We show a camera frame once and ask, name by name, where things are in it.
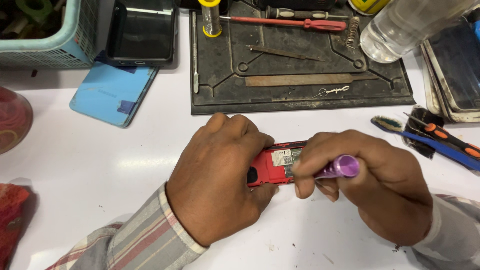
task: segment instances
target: plaid shirt sleeve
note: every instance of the plaid shirt sleeve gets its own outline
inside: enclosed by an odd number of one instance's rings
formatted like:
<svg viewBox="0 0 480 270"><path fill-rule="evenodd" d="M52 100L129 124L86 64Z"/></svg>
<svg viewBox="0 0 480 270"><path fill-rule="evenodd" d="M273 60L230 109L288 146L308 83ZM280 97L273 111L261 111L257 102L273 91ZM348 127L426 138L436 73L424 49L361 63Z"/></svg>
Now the plaid shirt sleeve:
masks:
<svg viewBox="0 0 480 270"><path fill-rule="evenodd" d="M447 195L433 196L432 227L413 246L430 270L480 269L480 203Z"/></svg>
<svg viewBox="0 0 480 270"><path fill-rule="evenodd" d="M94 231L47 270L176 270L196 260L207 248L179 223L165 185L125 224Z"/></svg>

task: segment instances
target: yellow container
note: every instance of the yellow container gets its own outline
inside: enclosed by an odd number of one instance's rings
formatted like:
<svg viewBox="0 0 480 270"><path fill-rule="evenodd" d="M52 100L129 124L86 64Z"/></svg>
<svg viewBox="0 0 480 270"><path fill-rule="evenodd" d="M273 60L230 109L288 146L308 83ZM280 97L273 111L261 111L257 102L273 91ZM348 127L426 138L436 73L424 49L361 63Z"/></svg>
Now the yellow container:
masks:
<svg viewBox="0 0 480 270"><path fill-rule="evenodd" d="M358 13L370 16L379 12L390 0L348 0L348 2Z"/></svg>

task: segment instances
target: white work surface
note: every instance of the white work surface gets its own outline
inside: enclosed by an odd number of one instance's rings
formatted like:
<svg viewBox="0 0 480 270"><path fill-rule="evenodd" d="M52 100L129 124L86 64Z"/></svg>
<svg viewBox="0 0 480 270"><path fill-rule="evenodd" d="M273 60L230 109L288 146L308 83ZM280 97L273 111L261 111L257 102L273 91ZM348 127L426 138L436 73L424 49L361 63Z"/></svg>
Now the white work surface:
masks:
<svg viewBox="0 0 480 270"><path fill-rule="evenodd" d="M188 16L180 14L179 66L160 71L127 129L69 108L88 71L2 71L0 85L25 96L34 110L27 137L0 156L0 183L23 184L36 194L36 209L11 270L41 270L93 230L126 221L166 180L193 133L210 116L190 115ZM419 51L404 58L418 104L425 106ZM370 123L381 114L406 121L411 106L304 110L246 114L278 143L306 140L320 131L356 129L407 149L397 135ZM448 125L452 134L479 144L480 125ZM435 155L414 153L432 192L480 201L480 179ZM286 185L260 220L210 250L185 269L421 269L410 248L370 231L357 209L319 191L306 200Z"/></svg>

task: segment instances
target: black rubber mat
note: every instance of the black rubber mat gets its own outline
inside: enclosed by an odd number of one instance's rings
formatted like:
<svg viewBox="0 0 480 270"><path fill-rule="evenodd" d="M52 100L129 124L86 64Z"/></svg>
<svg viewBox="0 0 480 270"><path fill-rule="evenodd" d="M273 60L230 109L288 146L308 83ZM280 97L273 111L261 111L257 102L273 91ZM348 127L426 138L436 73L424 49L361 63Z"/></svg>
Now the black rubber mat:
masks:
<svg viewBox="0 0 480 270"><path fill-rule="evenodd" d="M354 12L349 6L345 6L343 9L333 9L331 14L353 16ZM254 7L251 2L242 0L232 3L228 15L264 18L264 12ZM372 18L359 17L361 31ZM356 49L345 46L347 29L340 33L328 33L304 30L301 27L222 20L222 34L211 38L203 34L203 25L202 15L198 13L199 92L193 93L192 81L191 114L415 104L402 60L390 64L370 61L358 46L358 37ZM301 60L250 51L247 45L320 57L324 61ZM193 57L191 59L193 78ZM246 76L338 73L373 74L379 79L341 85L245 86ZM318 95L320 88L333 90L344 86L350 86L350 89L329 93L326 97L312 98Z"/></svg>

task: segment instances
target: red phone housing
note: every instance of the red phone housing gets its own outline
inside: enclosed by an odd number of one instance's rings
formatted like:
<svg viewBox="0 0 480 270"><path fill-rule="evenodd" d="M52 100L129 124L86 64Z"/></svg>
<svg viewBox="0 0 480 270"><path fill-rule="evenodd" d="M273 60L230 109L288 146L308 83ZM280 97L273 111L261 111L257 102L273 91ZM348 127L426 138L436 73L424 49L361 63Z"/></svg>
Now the red phone housing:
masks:
<svg viewBox="0 0 480 270"><path fill-rule="evenodd" d="M263 183L273 183L277 185L293 183L293 177L285 176L284 166L273 166L272 153L277 150L305 148L307 141L274 144L269 148L263 149L258 156L253 159L250 170L247 174L247 186L255 188Z"/></svg>

